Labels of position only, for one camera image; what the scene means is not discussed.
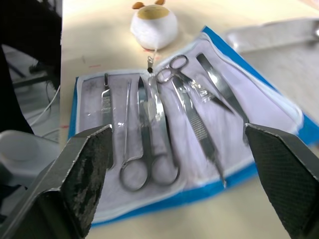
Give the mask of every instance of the blue fabric edge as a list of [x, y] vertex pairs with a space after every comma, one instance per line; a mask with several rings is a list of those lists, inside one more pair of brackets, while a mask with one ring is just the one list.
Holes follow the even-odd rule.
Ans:
[[[274, 88], [268, 81], [266, 81], [266, 79], [264, 79], [253, 67], [251, 67], [238, 53], [236, 53], [213, 30], [211, 30], [209, 27], [206, 26], [202, 30], [202, 32], [205, 32], [210, 37], [212, 42], [224, 55], [228, 56], [230, 59], [236, 62], [239, 66], [244, 68], [246, 71], [248, 71], [253, 76], [258, 78], [260, 81], [265, 83], [267, 86], [277, 91], [276, 88]], [[77, 110], [77, 90], [76, 90], [77, 80], [78, 80], [78, 77], [76, 78], [76, 83], [74, 87], [68, 138], [74, 136], [75, 134], [76, 110]], [[303, 128], [299, 130], [298, 137], [307, 145], [315, 144], [316, 142], [319, 141], [319, 126], [317, 126], [315, 122], [311, 120], [305, 114], [304, 114], [304, 126]], [[199, 200], [204, 200], [212, 196], [215, 196], [225, 190], [228, 190], [236, 185], [239, 185], [255, 175], [257, 175], [257, 169], [256, 169], [255, 163], [252, 163], [248, 165], [247, 167], [245, 167], [244, 169], [228, 177], [226, 189], [223, 188], [222, 183], [220, 181], [211, 183], [200, 188], [180, 192], [170, 198], [167, 198], [165, 200], [162, 200], [156, 203], [152, 203], [142, 208], [138, 208], [124, 215], [121, 215], [115, 219], [92, 224], [92, 227], [98, 227], [98, 226], [106, 225], [109, 223], [117, 222], [123, 219], [127, 219], [130, 217], [134, 217], [134, 216], [138, 216], [142, 214], [148, 214], [151, 212], [158, 212], [168, 208], [180, 207], [183, 205], [197, 202]]]

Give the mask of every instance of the toy ear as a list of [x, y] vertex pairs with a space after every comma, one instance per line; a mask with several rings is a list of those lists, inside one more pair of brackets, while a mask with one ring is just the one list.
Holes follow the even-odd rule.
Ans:
[[138, 2], [136, 2], [133, 6], [132, 6], [132, 8], [133, 9], [140, 9], [140, 8], [142, 8], [144, 6], [144, 4], [142, 3], [142, 2], [140, 2], [140, 1], [138, 1]]
[[157, 0], [155, 2], [156, 5], [164, 5], [164, 3], [165, 3], [165, 0]]

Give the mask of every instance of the stuffed toy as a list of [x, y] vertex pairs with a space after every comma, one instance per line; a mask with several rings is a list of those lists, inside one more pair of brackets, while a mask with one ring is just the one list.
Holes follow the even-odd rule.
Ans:
[[164, 0], [144, 6], [142, 2], [133, 5], [135, 12], [131, 32], [145, 49], [158, 50], [173, 42], [178, 33], [177, 19], [173, 12], [163, 6]]

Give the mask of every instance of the dark fabric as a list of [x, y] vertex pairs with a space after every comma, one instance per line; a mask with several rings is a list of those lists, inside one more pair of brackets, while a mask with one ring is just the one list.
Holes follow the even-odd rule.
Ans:
[[[0, 45], [5, 44], [54, 67], [60, 85], [61, 17], [37, 0], [0, 0]], [[0, 132], [33, 133], [17, 102], [2, 48], [0, 50]]]

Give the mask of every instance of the white cable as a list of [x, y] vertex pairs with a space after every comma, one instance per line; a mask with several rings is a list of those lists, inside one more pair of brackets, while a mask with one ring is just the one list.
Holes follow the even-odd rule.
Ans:
[[49, 107], [52, 105], [52, 103], [54, 102], [55, 98], [57, 97], [59, 91], [60, 91], [60, 87], [56, 90], [56, 93], [53, 97], [53, 99], [51, 100], [51, 102], [48, 104], [48, 106], [44, 109], [44, 111], [30, 124], [30, 126], [34, 126], [35, 123], [37, 123], [37, 121], [44, 115], [44, 113], [49, 109]]
[[59, 131], [59, 130], [60, 130], [60, 128], [55, 128], [55, 129], [53, 129], [53, 130], [48, 131], [47, 133], [45, 133], [45, 134], [42, 135], [41, 137], [46, 137], [46, 136], [48, 136], [49, 134], [52, 134], [52, 133], [57, 132], [57, 131]]

